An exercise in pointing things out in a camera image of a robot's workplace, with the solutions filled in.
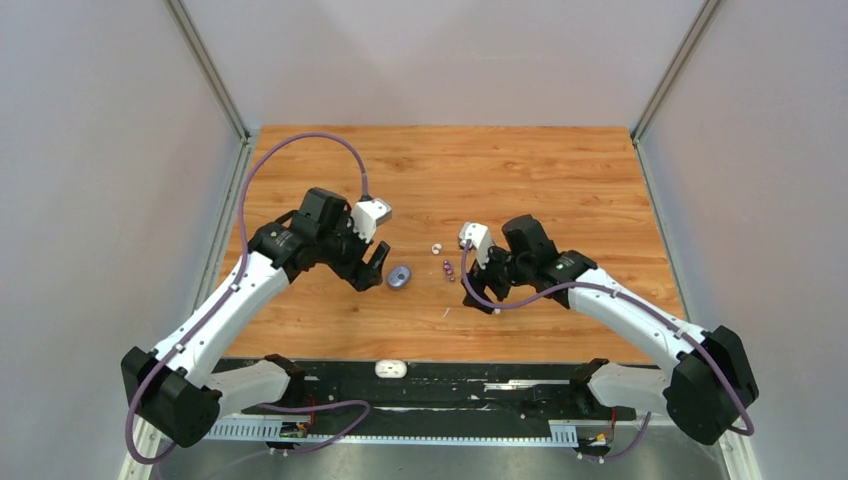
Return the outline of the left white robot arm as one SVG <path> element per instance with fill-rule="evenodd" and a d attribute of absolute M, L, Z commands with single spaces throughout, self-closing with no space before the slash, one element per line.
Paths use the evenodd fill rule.
<path fill-rule="evenodd" d="M 174 444 L 188 448 L 221 418 L 263 403 L 283 413 L 306 400 L 303 372 L 269 355 L 228 373 L 215 367 L 255 315 L 302 273 L 325 265 L 357 291 L 382 282 L 390 251 L 376 242 L 392 216 L 382 199 L 350 204 L 319 187 L 300 207 L 256 230 L 236 266 L 204 303 L 152 349 L 130 349 L 120 363 L 129 410 Z"/>

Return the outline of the white earbud charging case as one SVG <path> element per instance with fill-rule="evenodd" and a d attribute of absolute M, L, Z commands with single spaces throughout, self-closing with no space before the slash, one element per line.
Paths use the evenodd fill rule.
<path fill-rule="evenodd" d="M 402 360 L 381 359 L 375 363 L 374 372 L 380 379 L 402 379 L 408 373 L 408 366 Z"/>

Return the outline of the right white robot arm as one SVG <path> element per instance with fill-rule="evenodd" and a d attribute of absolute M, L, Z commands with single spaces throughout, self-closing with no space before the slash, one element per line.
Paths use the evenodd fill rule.
<path fill-rule="evenodd" d="M 586 255 L 558 250 L 531 215 L 511 219 L 502 233 L 505 247 L 483 224 L 461 227 L 464 305 L 492 315 L 549 299 L 602 323 L 654 363 L 643 368 L 598 358 L 581 365 L 570 381 L 577 413 L 658 413 L 703 445 L 727 432 L 754 435 L 748 409 L 759 388 L 736 332 L 724 325 L 709 330 L 653 305 Z"/>

